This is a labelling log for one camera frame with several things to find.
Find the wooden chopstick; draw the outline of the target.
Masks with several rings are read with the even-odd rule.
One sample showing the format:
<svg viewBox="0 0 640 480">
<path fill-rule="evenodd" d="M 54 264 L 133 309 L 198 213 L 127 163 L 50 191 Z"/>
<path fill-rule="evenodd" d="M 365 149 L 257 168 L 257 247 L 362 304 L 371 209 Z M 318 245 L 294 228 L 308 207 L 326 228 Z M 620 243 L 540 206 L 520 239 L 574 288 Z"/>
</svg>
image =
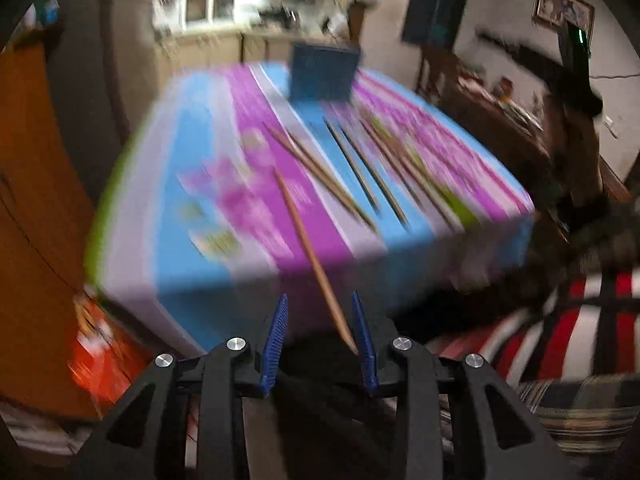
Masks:
<svg viewBox="0 0 640 480">
<path fill-rule="evenodd" d="M 375 235 L 380 234 L 374 222 L 356 203 L 356 200 L 348 194 L 346 188 L 337 182 L 332 174 L 329 173 L 329 170 L 324 168 L 322 163 L 315 159 L 299 140 L 294 138 L 292 133 L 288 131 L 282 133 L 268 125 L 265 125 L 265 128 L 273 139 L 300 162 L 354 218 L 362 221 Z"/>
<path fill-rule="evenodd" d="M 340 136 L 338 135 L 337 131 L 335 130 L 335 128 L 331 125 L 331 123 L 324 118 L 323 119 L 324 123 L 326 124 L 326 128 L 329 129 L 329 132 L 331 133 L 332 138 L 334 139 L 335 143 L 338 145 L 338 147 L 340 148 L 341 152 L 343 153 L 343 156 L 345 157 L 345 159 L 347 160 L 347 163 L 349 164 L 350 169 L 352 170 L 352 172 L 354 173 L 356 179 L 358 180 L 363 193 L 366 194 L 367 196 L 367 200 L 369 201 L 370 205 L 373 207 L 374 211 L 376 213 L 380 212 L 380 205 L 378 204 L 378 201 L 376 200 L 376 198 L 374 197 L 370 186 L 367 184 L 367 181 L 364 180 L 363 174 L 360 171 L 360 169 L 358 168 L 355 159 L 352 158 L 352 155 L 349 153 L 349 150 L 347 148 L 347 146 L 345 145 L 344 141 L 340 138 Z"/>
<path fill-rule="evenodd" d="M 342 341 L 344 341 L 349 350 L 353 354 L 358 354 L 354 336 L 352 336 L 352 332 L 349 329 L 349 325 L 345 318 L 342 307 L 337 301 L 335 292 L 330 284 L 328 277 L 326 276 L 326 271 L 323 269 L 320 260 L 314 252 L 314 248 L 312 247 L 311 241 L 308 237 L 304 222 L 302 218 L 300 218 L 293 197 L 288 190 L 288 187 L 286 186 L 283 178 L 281 177 L 280 172 L 277 169 L 273 169 L 272 172 L 274 178 L 277 181 L 278 188 L 282 194 L 286 209 L 288 210 L 288 214 L 290 215 L 293 222 L 293 226 L 295 229 L 295 233 L 299 239 L 299 243 L 303 247 L 303 251 L 311 265 L 311 270 L 314 274 L 314 278 L 318 283 L 318 286 L 322 292 L 323 299 L 329 309 L 331 318 L 337 329 L 337 333 L 341 336 Z"/>
<path fill-rule="evenodd" d="M 382 142 L 386 150 L 395 162 L 404 168 L 404 171 L 413 178 L 414 182 L 423 194 L 428 197 L 435 209 L 442 215 L 448 226 L 453 230 L 461 230 L 462 222 L 454 211 L 454 208 L 445 200 L 445 196 L 439 188 L 419 169 L 419 166 L 411 159 L 406 150 L 398 144 L 398 140 L 386 136 L 381 128 L 367 120 L 363 125 L 368 126 L 375 137 Z"/>
<path fill-rule="evenodd" d="M 393 193 L 390 192 L 390 189 L 388 188 L 388 186 L 386 185 L 386 183 L 378 173 L 378 170 L 375 169 L 375 166 L 372 164 L 372 162 L 370 162 L 366 154 L 363 153 L 363 150 L 360 148 L 360 146 L 352 137 L 352 135 L 347 131 L 347 129 L 343 125 L 340 125 L 340 128 L 345 138 L 348 140 L 349 144 L 352 146 L 354 151 L 358 154 L 358 156 L 362 160 L 363 165 L 370 172 L 370 175 L 372 176 L 373 180 L 375 180 L 376 184 L 380 188 L 383 196 L 386 199 L 386 202 L 389 203 L 390 206 L 392 207 L 393 212 L 394 214 L 396 214 L 397 219 L 405 227 L 405 229 L 408 230 L 409 221 L 407 219 L 407 216 L 405 215 L 401 206 L 398 204 L 398 201 L 396 200 L 395 196 L 393 196 Z"/>
<path fill-rule="evenodd" d="M 407 178 L 402 172 L 400 163 L 398 162 L 396 157 L 392 154 L 392 151 L 383 143 L 382 140 L 378 138 L 378 135 L 373 131 L 373 129 L 370 126 L 367 125 L 367 123 L 363 119 L 360 119 L 359 122 L 360 122 L 360 125 L 362 125 L 363 130 L 367 133 L 369 138 L 373 141 L 373 143 L 376 145 L 378 150 L 387 160 L 388 164 L 393 168 L 393 170 L 395 171 L 395 174 L 397 174 L 397 177 L 399 178 L 400 182 L 404 185 L 406 191 L 409 193 L 409 195 L 413 199 L 416 206 L 418 206 L 419 209 L 424 210 L 424 207 L 423 207 L 423 204 L 421 203 L 419 195 L 416 194 L 416 192 L 414 192 L 414 189 L 409 184 Z"/>
</svg>

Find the dark wooden dining table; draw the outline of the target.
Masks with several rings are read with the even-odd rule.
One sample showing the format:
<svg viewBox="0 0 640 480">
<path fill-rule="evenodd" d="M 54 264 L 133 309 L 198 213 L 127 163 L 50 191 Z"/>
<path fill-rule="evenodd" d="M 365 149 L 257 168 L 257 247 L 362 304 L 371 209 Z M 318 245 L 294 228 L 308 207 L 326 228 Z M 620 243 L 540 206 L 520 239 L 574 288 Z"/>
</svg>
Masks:
<svg viewBox="0 0 640 480">
<path fill-rule="evenodd" d="M 498 158 L 538 208 L 551 204 L 563 184 L 589 183 L 595 169 L 612 202 L 631 199 L 623 182 L 598 154 L 593 132 L 583 136 L 563 120 L 566 133 L 558 129 L 532 133 L 506 116 L 498 103 L 469 91 L 454 78 L 444 83 L 438 107 Z"/>
</svg>

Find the framed elephant picture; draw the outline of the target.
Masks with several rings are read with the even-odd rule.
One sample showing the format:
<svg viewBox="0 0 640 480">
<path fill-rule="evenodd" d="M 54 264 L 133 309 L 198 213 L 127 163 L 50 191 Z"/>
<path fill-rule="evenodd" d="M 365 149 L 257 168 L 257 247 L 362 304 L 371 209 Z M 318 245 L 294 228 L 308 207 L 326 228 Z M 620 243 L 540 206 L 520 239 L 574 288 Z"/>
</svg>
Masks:
<svg viewBox="0 0 640 480">
<path fill-rule="evenodd" d="M 591 37 L 595 13 L 594 6 L 584 0 L 536 0 L 532 20 L 550 29 L 569 21 Z"/>
</svg>

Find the dark window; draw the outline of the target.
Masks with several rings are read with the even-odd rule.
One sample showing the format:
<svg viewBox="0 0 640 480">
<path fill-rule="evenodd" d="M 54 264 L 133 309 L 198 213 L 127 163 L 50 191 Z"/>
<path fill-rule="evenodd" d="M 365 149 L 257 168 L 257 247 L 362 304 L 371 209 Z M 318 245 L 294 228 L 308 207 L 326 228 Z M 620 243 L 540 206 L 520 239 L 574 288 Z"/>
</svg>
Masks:
<svg viewBox="0 0 640 480">
<path fill-rule="evenodd" d="M 466 0 L 409 0 L 401 41 L 451 51 L 465 3 Z"/>
</svg>

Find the floral striped tablecloth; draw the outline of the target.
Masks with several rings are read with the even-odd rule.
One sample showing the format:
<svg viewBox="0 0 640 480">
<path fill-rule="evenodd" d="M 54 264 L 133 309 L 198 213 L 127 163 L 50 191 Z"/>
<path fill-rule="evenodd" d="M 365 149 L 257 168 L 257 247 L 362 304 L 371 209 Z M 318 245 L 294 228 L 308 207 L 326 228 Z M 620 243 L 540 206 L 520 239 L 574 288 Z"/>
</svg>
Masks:
<svg viewBox="0 0 640 480">
<path fill-rule="evenodd" d="M 347 146 L 376 213 L 326 128 Z M 401 167 L 424 210 L 360 125 L 398 140 L 462 222 L 453 230 Z M 371 218 L 375 235 L 265 125 L 292 133 Z M 397 219 L 343 125 L 393 193 Z M 535 207 L 480 142 L 375 70 L 360 70 L 347 105 L 288 100 L 281 63 L 191 70 L 166 84 L 130 138 L 102 195 L 86 281 L 169 347 L 197 356 L 261 318 L 281 295 L 290 327 L 331 324 L 273 169 L 280 172 L 342 304 L 358 292 L 393 311 L 439 283 L 475 285 L 525 259 Z"/>
</svg>

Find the orange wooden cabinet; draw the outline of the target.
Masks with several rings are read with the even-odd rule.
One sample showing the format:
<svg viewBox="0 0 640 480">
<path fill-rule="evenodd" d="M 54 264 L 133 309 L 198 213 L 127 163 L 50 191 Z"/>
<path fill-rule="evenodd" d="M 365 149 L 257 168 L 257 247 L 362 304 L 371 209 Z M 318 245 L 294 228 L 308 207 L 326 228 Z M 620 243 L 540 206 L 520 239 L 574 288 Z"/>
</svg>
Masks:
<svg viewBox="0 0 640 480">
<path fill-rule="evenodd" d="M 40 40 L 1 55 L 1 397 L 94 422 L 68 363 L 94 208 L 64 148 Z"/>
</svg>

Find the blue perforated utensil holder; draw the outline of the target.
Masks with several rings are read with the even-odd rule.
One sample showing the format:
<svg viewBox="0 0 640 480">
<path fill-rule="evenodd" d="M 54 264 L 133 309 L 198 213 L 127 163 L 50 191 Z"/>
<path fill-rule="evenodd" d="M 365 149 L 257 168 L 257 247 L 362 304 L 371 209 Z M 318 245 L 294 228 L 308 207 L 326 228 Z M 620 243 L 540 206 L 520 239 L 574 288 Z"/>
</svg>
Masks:
<svg viewBox="0 0 640 480">
<path fill-rule="evenodd" d="M 358 47 L 294 44 L 288 99 L 291 102 L 348 102 L 360 55 Z"/>
</svg>

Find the grey refrigerator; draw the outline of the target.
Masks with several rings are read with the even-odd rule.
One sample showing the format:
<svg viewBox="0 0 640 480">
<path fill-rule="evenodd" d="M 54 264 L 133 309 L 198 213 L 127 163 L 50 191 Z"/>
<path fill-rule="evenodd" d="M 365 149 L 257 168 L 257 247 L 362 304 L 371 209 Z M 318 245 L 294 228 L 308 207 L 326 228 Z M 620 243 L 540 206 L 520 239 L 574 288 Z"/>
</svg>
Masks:
<svg viewBox="0 0 640 480">
<path fill-rule="evenodd" d="M 152 0 L 58 0 L 47 74 L 62 138 L 90 200 L 157 94 Z"/>
</svg>

